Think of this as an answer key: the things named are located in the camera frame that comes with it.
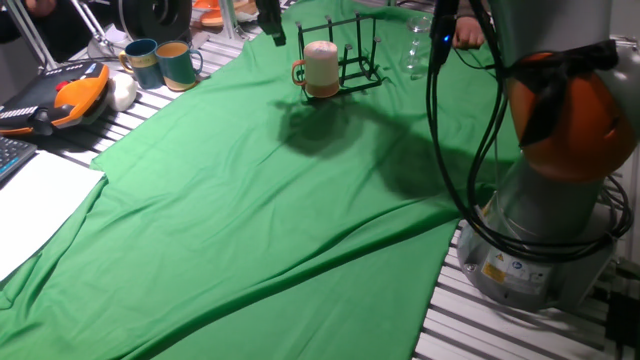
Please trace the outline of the person's left hand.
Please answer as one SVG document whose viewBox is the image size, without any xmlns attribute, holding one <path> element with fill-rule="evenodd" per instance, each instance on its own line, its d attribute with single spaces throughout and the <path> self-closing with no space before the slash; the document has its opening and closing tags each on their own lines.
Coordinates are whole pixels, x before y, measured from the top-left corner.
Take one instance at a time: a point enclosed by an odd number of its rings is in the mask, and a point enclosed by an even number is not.
<svg viewBox="0 0 640 360">
<path fill-rule="evenodd" d="M 479 49 L 485 42 L 484 33 L 474 17 L 461 17 L 457 19 L 453 38 L 453 47 L 468 50 Z"/>
</svg>

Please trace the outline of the bare bystander hand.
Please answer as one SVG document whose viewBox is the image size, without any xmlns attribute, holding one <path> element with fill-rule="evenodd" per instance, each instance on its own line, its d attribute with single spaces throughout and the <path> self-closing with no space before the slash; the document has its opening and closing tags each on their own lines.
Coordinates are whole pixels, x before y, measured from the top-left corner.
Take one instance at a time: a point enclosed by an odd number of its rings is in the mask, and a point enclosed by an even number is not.
<svg viewBox="0 0 640 360">
<path fill-rule="evenodd" d="M 25 0 L 27 11 L 35 17 L 46 17 L 57 5 L 56 0 Z"/>
</svg>

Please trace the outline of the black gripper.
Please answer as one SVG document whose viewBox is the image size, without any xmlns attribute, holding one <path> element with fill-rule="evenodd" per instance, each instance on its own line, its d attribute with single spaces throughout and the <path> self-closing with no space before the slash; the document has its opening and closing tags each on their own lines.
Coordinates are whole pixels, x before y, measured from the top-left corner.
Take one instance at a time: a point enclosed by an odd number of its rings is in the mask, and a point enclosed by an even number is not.
<svg viewBox="0 0 640 360">
<path fill-rule="evenodd" d="M 276 47 L 286 44 L 286 35 L 281 25 L 281 7 L 279 0 L 256 0 L 258 24 L 264 32 L 272 32 Z"/>
</svg>

